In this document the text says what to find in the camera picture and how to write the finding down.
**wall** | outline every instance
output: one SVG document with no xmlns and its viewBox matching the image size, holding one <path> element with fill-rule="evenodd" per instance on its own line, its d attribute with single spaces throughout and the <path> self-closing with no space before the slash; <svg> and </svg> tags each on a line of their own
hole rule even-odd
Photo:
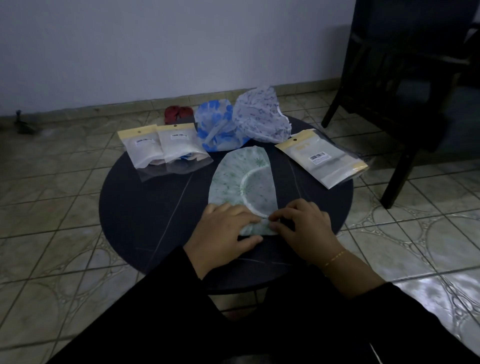
<svg viewBox="0 0 480 364">
<path fill-rule="evenodd" d="M 354 0 L 0 0 L 0 115 L 341 75 Z"/>
</svg>

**bracelet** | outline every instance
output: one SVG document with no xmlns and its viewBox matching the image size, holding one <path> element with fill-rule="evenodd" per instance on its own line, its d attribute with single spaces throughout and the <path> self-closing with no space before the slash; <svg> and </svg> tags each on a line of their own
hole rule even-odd
<svg viewBox="0 0 480 364">
<path fill-rule="evenodd" d="M 347 249 L 345 250 L 342 250 L 340 253 L 338 253 L 337 255 L 335 255 L 332 259 L 330 259 L 330 261 L 328 261 L 325 265 L 324 265 L 324 268 L 326 268 L 330 263 L 332 263 L 335 259 L 337 259 L 339 256 L 341 256 L 343 253 L 345 253 L 347 251 Z"/>
</svg>

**black table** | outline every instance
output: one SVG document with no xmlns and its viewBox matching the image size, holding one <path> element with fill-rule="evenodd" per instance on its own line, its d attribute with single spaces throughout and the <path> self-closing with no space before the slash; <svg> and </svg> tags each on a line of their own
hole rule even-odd
<svg viewBox="0 0 480 364">
<path fill-rule="evenodd" d="M 312 126 L 290 118 L 292 133 Z M 194 122 L 193 117 L 182 122 Z M 284 207 L 296 198 L 314 201 L 330 214 L 337 233 L 347 218 L 353 181 L 327 190 L 271 143 L 250 140 L 245 146 L 265 148 L 272 168 L 276 198 Z M 127 153 L 112 167 L 102 187 L 100 224 L 115 251 L 137 270 L 148 273 L 175 247 L 187 242 L 208 203 L 212 176 L 228 152 L 210 153 L 214 162 L 186 175 L 170 174 L 141 182 Z M 209 294 L 251 291 L 304 262 L 279 236 L 265 236 L 253 250 L 214 269 L 204 279 Z"/>
</svg>

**baseboard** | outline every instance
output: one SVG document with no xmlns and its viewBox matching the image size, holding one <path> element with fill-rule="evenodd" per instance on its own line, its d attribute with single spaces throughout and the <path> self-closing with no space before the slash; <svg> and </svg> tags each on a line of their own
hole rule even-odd
<svg viewBox="0 0 480 364">
<path fill-rule="evenodd" d="M 340 86 L 339 78 L 332 78 L 321 81 L 301 82 L 288 85 L 274 86 L 277 96 L 286 96 L 294 94 L 303 94 L 306 92 L 335 90 Z M 247 89 L 215 92 L 209 94 L 189 95 L 172 98 L 158 98 L 154 100 L 143 100 L 124 102 L 121 104 L 87 106 L 83 108 L 62 109 L 48 112 L 22 114 L 22 120 L 27 122 L 45 123 L 65 120 L 87 119 L 99 116 L 110 116 L 125 114 L 129 112 L 140 112 L 165 109 L 170 105 L 194 106 L 202 104 L 209 100 L 226 98 L 235 102 L 237 97 Z M 1 116 L 0 124 L 10 124 L 15 120 L 15 116 Z"/>
</svg>

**white sticker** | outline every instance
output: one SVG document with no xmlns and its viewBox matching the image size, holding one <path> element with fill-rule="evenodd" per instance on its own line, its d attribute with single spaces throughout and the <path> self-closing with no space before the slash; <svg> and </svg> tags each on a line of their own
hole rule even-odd
<svg viewBox="0 0 480 364">
<path fill-rule="evenodd" d="M 138 139 L 135 142 L 135 146 L 138 146 L 139 144 L 143 144 L 143 143 L 155 143 L 155 140 L 150 139 L 150 138 Z"/>
<path fill-rule="evenodd" d="M 318 165 L 322 162 L 325 162 L 326 160 L 329 160 L 331 156 L 326 154 L 325 152 L 320 152 L 318 154 L 315 154 L 314 156 L 310 157 L 310 160 L 315 164 Z"/>
<path fill-rule="evenodd" d="M 176 133 L 176 134 L 172 134 L 170 136 L 170 139 L 173 140 L 173 139 L 188 139 L 188 135 L 187 134 L 182 134 L 182 133 Z"/>
</svg>

